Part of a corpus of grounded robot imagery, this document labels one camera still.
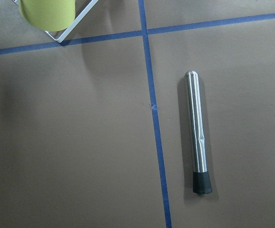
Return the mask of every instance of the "yellow-green container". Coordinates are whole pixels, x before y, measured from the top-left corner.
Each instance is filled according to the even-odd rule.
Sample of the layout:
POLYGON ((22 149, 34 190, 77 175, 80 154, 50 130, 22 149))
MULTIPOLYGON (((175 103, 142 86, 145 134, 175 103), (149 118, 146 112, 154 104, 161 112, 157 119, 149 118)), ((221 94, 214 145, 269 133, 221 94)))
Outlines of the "yellow-green container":
POLYGON ((20 13, 32 26, 61 31, 75 19, 75 0, 20 0, 20 13))

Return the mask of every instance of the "dent in metal rod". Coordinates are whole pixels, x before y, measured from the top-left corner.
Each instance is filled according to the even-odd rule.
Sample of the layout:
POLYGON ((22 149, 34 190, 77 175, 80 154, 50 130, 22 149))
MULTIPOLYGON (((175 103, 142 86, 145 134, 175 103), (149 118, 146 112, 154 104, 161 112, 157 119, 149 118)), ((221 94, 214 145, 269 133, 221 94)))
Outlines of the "dent in metal rod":
POLYGON ((195 71, 185 75, 187 101, 190 110, 190 137, 192 146, 193 171, 207 172, 205 135, 199 95, 199 76, 195 71))

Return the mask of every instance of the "blue tape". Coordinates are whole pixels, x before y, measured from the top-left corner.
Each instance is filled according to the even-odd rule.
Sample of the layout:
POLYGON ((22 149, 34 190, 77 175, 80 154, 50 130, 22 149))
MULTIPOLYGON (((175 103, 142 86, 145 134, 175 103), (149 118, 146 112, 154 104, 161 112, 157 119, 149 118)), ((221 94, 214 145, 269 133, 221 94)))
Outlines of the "blue tape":
POLYGON ((185 25, 168 26, 168 27, 162 27, 162 28, 153 28, 153 29, 151 28, 151 29, 148 29, 147 32, 148 32, 148 35, 153 35, 153 34, 166 33, 166 32, 176 32, 176 31, 190 30, 190 29, 196 29, 196 28, 197 29, 208 28, 208 27, 214 27, 214 26, 238 24, 238 23, 244 23, 244 22, 269 20, 269 19, 275 19, 275 13, 262 14, 262 15, 249 16, 249 17, 206 21, 206 22, 199 22, 199 23, 185 24, 185 25))
POLYGON ((14 47, 14 48, 10 47, 10 48, 0 49, 0 55, 24 52, 24 51, 33 51, 33 50, 46 49, 46 48, 57 48, 61 46, 69 46, 69 45, 75 45, 75 44, 92 43, 92 42, 98 42, 98 41, 104 41, 104 40, 138 37, 141 35, 142 35, 142 31, 131 31, 131 32, 122 32, 122 33, 115 33, 115 34, 102 35, 102 36, 96 36, 96 37, 65 40, 61 44, 58 44, 57 42, 49 42, 49 43, 27 45, 27 46, 14 47))
POLYGON ((143 49, 144 49, 145 60, 146 60, 150 100, 151 100, 151 106, 152 106, 152 118, 153 118, 154 135, 155 135, 155 142, 156 142, 156 151, 157 151, 158 165, 159 165, 160 178, 161 178, 161 192, 162 192, 162 200, 163 200, 163 206, 164 206, 164 212, 165 212, 165 222, 166 222, 166 228, 171 228, 172 223, 171 223, 171 215, 170 215, 168 188, 167 188, 165 164, 164 164, 164 157, 163 157, 162 144, 161 144, 160 123, 159 123, 158 111, 156 106, 156 95, 155 95, 153 70, 152 70, 152 62, 151 62, 151 55, 150 55, 150 45, 149 45, 149 38, 147 34, 147 20, 146 20, 143 0, 138 0, 138 5, 139 5, 140 18, 141 18, 143 49))

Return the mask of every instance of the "black rubber tip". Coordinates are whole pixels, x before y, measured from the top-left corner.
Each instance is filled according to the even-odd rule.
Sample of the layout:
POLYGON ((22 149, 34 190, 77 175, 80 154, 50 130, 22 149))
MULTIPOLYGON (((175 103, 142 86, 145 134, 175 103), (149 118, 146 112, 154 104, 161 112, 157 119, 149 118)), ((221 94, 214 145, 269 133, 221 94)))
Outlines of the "black rubber tip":
POLYGON ((208 171, 193 172, 193 192, 197 194, 208 194, 212 192, 208 171))

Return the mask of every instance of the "white bracket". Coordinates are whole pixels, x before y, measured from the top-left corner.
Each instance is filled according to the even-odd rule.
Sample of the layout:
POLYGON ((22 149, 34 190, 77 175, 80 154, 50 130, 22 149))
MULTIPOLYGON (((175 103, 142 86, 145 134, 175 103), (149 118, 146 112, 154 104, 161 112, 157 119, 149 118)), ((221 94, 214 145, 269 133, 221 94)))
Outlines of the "white bracket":
MULTIPOLYGON (((19 6, 19 0, 12 0, 16 5, 19 6)), ((75 18, 73 23, 63 31, 63 33, 58 37, 53 37, 48 31, 45 31, 53 40, 61 43, 70 34, 70 32, 76 27, 76 25, 84 18, 84 16, 91 10, 91 8, 98 2, 98 0, 91 0, 89 4, 80 12, 80 14, 75 18)))

